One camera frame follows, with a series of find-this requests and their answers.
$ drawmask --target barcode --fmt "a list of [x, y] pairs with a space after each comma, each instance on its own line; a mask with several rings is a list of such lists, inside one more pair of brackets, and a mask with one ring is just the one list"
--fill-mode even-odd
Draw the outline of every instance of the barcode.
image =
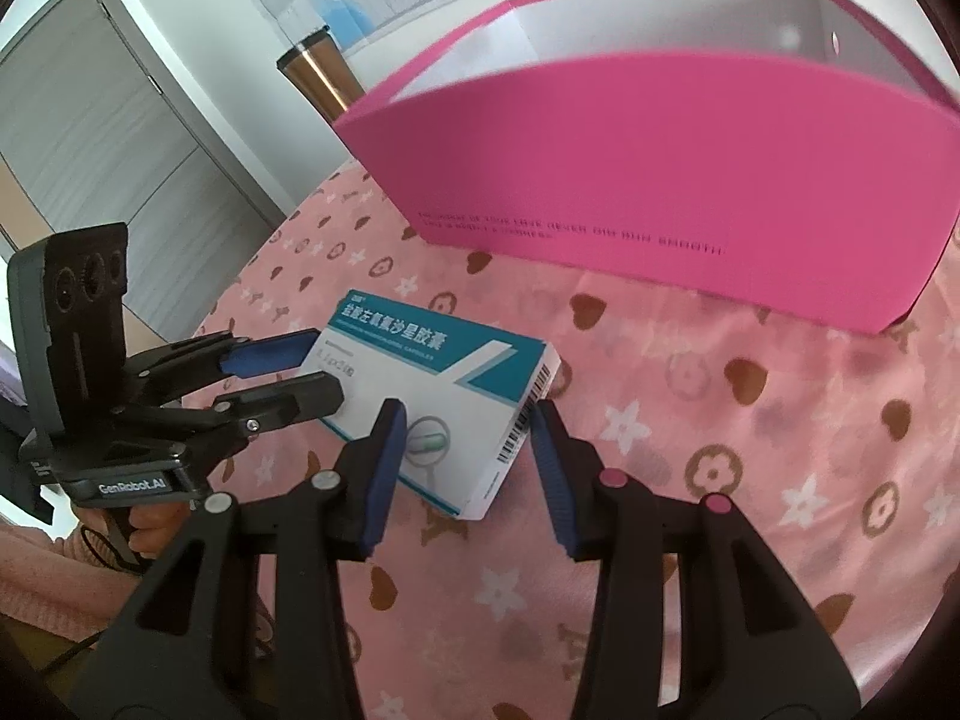
[[533, 413], [534, 404], [544, 395], [544, 390], [549, 381], [550, 368], [547, 365], [541, 365], [534, 386], [531, 387], [530, 394], [527, 395], [527, 399], [523, 402], [523, 408], [517, 415], [517, 421], [514, 422], [514, 427], [510, 430], [510, 435], [507, 436], [500, 454], [496, 456], [496, 459], [501, 463], [510, 463], [517, 456], [517, 452], [520, 451], [520, 444], [530, 424], [530, 415]]

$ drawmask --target camera lens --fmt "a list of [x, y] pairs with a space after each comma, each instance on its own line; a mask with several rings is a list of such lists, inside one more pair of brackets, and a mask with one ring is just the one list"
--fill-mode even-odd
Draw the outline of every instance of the camera lens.
[[123, 255], [120, 252], [114, 251], [110, 255], [109, 271], [110, 280], [116, 284], [123, 276]]
[[83, 294], [90, 300], [98, 298], [104, 288], [104, 258], [99, 254], [86, 258], [83, 263]]
[[76, 281], [71, 269], [64, 268], [56, 275], [56, 282], [54, 282], [56, 307], [64, 312], [64, 314], [73, 306], [73, 290], [75, 285]]

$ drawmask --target pink sweater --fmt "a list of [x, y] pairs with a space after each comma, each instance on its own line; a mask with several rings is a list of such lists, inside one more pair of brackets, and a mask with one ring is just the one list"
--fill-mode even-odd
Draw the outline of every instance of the pink sweater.
[[136, 587], [102, 567], [80, 538], [0, 523], [0, 613], [80, 641], [102, 631]]

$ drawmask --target brown tumbler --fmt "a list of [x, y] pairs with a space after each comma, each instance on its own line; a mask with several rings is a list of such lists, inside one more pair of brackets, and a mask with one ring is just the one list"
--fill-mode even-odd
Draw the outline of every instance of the brown tumbler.
[[363, 87], [344, 61], [325, 26], [304, 38], [277, 60], [277, 69], [287, 76], [328, 124], [363, 97]]

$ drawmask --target silver screw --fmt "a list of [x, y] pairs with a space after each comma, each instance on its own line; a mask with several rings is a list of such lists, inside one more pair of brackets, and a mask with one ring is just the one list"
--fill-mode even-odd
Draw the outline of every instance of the silver screw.
[[339, 483], [340, 474], [336, 471], [319, 471], [310, 479], [310, 484], [317, 490], [333, 490]]
[[203, 507], [210, 514], [223, 514], [232, 506], [233, 499], [229, 496], [229, 493], [213, 493], [210, 498], [203, 501]]

